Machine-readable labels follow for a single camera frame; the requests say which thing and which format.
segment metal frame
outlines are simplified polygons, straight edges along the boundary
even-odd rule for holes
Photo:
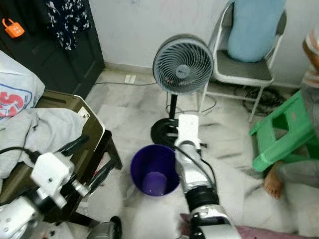
[[[204,103],[204,99],[206,95],[211,95],[211,96],[220,96],[220,97],[227,97],[227,98],[231,98],[231,99],[237,99],[237,100],[246,100],[246,101],[251,101],[251,102],[255,102],[253,110],[250,114],[249,117],[249,122],[252,121],[253,116],[255,114],[255,111],[257,109],[258,103],[260,101],[261,95],[263,93],[263,90],[265,87],[270,86],[272,84],[272,82],[274,81],[274,77],[272,75],[272,79],[270,81],[263,81],[263,80],[259,80],[259,79],[252,79],[252,78],[244,78],[244,77],[234,77],[234,76],[226,76],[221,74],[218,71],[218,64],[217,64],[217,50],[220,47],[221,44],[221,37],[222,37],[222,33],[223,33],[223,20],[225,17],[225,14],[227,12],[227,10],[231,7],[232,4],[229,4],[221,17],[220,23],[219,23],[219,29],[218,29],[218,34],[217,34],[217,39],[214,45],[214,49],[213,49],[213,60],[214,60],[214,69],[213,69],[213,75],[214,78],[217,79],[218,81],[221,82],[225,82],[225,83],[230,83],[230,84],[237,84],[237,85],[243,85],[243,86],[255,86],[255,87],[260,87],[259,93],[257,95],[256,99],[253,98],[247,98],[247,97],[242,97],[242,96],[235,96],[235,95],[229,95],[229,94],[223,94],[223,93],[216,93],[216,92],[209,92],[207,91],[208,88],[208,84],[209,82],[207,82],[207,84],[204,86],[204,91],[203,91],[203,95],[201,97],[200,100],[200,105],[199,105],[199,109],[198,109],[198,114],[202,113],[202,108],[203,108],[203,103]],[[282,41],[282,34],[281,35],[277,35],[278,39],[277,42],[275,43],[275,47],[273,49],[270,50],[270,58],[267,60],[268,61],[268,68],[271,69],[275,60],[275,56],[278,52],[279,49],[279,45]]]

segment white wall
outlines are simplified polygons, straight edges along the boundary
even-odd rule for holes
[[[104,60],[152,67],[170,36],[193,33],[208,43],[227,0],[90,0]],[[287,0],[288,25],[274,64],[276,82],[298,85],[309,62],[305,35],[319,24],[319,0]]]

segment white chair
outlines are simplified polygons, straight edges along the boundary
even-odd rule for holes
[[[260,87],[258,96],[256,99],[254,99],[223,93],[209,92],[207,91],[207,83],[204,87],[204,92],[201,98],[198,113],[200,114],[202,111],[202,106],[206,95],[246,100],[255,102],[253,110],[249,117],[249,122],[251,122],[264,88],[270,86],[271,83],[274,81],[274,77],[271,73],[271,68],[273,66],[278,47],[282,40],[282,35],[286,27],[287,15],[286,12],[284,12],[280,18],[280,21],[277,25],[276,41],[269,53],[259,62],[247,63],[232,59],[227,53],[227,46],[225,46],[225,42],[227,42],[228,40],[227,36],[229,36],[229,33],[232,29],[233,10],[234,3],[231,3],[222,13],[219,25],[216,25],[216,27],[219,27],[219,29],[213,48],[213,76],[216,80],[224,83]]]

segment purple plastic cup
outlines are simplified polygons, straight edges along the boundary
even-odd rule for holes
[[[131,162],[131,177],[135,186],[147,195],[159,197],[171,193],[179,185],[174,151],[159,144],[140,149]]]

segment hanging clothes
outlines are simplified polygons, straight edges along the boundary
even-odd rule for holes
[[[66,50],[76,48],[74,34],[90,25],[81,0],[45,0],[50,18],[49,29]]]

